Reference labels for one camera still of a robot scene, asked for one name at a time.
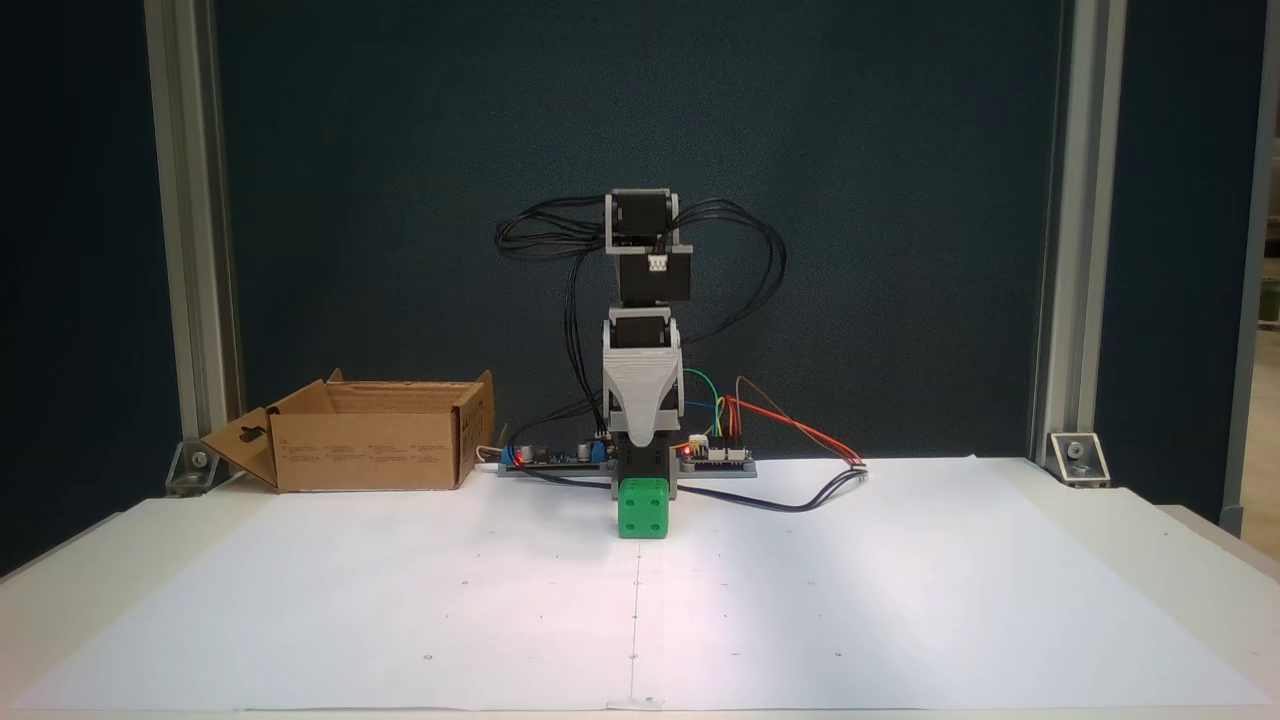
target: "box flap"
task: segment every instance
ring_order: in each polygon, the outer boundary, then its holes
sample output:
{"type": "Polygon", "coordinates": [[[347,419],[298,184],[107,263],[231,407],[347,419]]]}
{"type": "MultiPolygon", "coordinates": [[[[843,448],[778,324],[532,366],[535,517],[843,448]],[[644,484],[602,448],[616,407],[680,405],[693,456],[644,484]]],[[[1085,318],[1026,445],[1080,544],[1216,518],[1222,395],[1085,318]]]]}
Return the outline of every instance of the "box flap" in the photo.
{"type": "Polygon", "coordinates": [[[479,445],[493,443],[493,425],[497,413],[493,400],[493,373],[485,370],[471,383],[470,389],[453,404],[457,418],[453,425],[454,464],[457,484],[462,484],[475,468],[475,450],[479,445]]]}
{"type": "Polygon", "coordinates": [[[266,406],[268,415],[279,413],[293,415],[333,415],[333,401],[324,380],[316,380],[305,388],[297,389],[274,405],[266,406]]]}
{"type": "Polygon", "coordinates": [[[234,423],[209,433],[204,443],[233,465],[275,487],[275,462],[271,460],[269,430],[266,410],[259,407],[246,413],[234,423]]]}

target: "open cardboard box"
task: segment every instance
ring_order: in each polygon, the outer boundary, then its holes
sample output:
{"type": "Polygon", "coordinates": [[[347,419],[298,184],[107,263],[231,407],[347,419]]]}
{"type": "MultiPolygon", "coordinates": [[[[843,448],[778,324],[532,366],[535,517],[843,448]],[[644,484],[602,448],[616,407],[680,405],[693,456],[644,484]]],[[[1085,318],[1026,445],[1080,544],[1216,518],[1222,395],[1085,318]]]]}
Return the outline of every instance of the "open cardboard box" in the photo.
{"type": "Polygon", "coordinates": [[[204,438],[278,492],[453,489],[493,441],[493,375],[346,382],[342,370],[204,438]]]}

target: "red wire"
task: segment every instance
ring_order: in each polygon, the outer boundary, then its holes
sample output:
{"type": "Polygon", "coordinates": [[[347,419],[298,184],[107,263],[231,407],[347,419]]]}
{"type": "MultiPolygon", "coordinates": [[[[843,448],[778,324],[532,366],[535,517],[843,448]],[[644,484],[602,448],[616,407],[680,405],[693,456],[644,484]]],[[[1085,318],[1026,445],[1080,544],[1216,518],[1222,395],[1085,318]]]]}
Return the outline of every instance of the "red wire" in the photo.
{"type": "Polygon", "coordinates": [[[732,395],[728,395],[728,396],[724,396],[724,397],[726,397],[726,402],[730,402],[730,404],[732,404],[735,406],[746,407],[748,410],[750,410],[753,413],[758,413],[760,415],[764,415],[765,418],[772,418],[772,419],[774,419],[774,420],[777,420],[780,423],[785,423],[787,425],[792,425],[795,428],[800,428],[800,429],[803,429],[803,430],[813,434],[814,437],[818,437],[818,438],[826,441],[826,443],[828,446],[831,446],[831,448],[835,450],[837,452],[837,455],[841,455],[845,460],[851,460],[851,461],[855,461],[858,464],[863,462],[861,456],[858,455],[856,452],[854,452],[854,448],[849,447],[847,445],[840,442],[838,439],[836,439],[836,438],[833,438],[831,436],[827,436],[824,433],[820,433],[820,432],[810,428],[809,425],[805,425],[804,423],[797,423],[796,420],[792,420],[792,419],[787,418],[786,415],[778,415],[777,413],[773,413],[771,410],[765,410],[764,407],[759,407],[759,406],[751,405],[750,402],[746,402],[745,400],[739,400],[739,398],[733,397],[732,395]]]}

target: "green cube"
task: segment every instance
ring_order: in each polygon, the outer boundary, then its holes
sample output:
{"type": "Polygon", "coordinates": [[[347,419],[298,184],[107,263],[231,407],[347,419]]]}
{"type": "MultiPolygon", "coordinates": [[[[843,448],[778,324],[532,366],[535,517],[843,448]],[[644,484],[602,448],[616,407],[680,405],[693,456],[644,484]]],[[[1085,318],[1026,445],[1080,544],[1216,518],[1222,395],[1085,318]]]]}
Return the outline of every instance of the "green cube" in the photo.
{"type": "Polygon", "coordinates": [[[618,537],[667,537],[667,496],[663,478],[627,478],[618,486],[618,537]]]}

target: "table surface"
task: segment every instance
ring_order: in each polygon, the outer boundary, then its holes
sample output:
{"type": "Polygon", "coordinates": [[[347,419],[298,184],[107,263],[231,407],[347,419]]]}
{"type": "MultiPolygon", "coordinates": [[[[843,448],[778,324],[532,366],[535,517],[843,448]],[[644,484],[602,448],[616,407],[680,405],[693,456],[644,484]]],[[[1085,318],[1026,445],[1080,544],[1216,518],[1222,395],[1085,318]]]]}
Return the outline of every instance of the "table surface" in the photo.
{"type": "MultiPolygon", "coordinates": [[[[1011,487],[1102,562],[1165,610],[1192,635],[1280,698],[1280,584],[1275,564],[1251,555],[1212,525],[1161,511],[1126,489],[1070,489],[1018,459],[988,461],[1011,487]]],[[[229,483],[201,498],[147,500],[93,528],[0,584],[0,708],[116,618],[169,582],[192,559],[233,532],[270,498],[252,479],[229,483]]],[[[192,618],[193,623],[201,621],[192,618]]],[[[19,719],[116,719],[132,712],[50,712],[0,710],[19,719]]],[[[617,719],[626,711],[577,714],[617,719]]],[[[279,712],[237,714],[246,720],[279,712]]],[[[291,711],[291,717],[342,720],[360,711],[291,711]]],[[[379,717],[447,717],[448,711],[378,711],[379,717]]],[[[490,712],[485,716],[562,716],[490,712]]],[[[717,712],[791,717],[794,711],[717,712]]],[[[810,711],[813,716],[918,717],[920,711],[810,711]]],[[[934,711],[943,719],[1147,719],[1280,717],[1280,705],[1116,710],[934,711]]],[[[150,717],[209,717],[206,714],[148,714],[150,717]]]]}

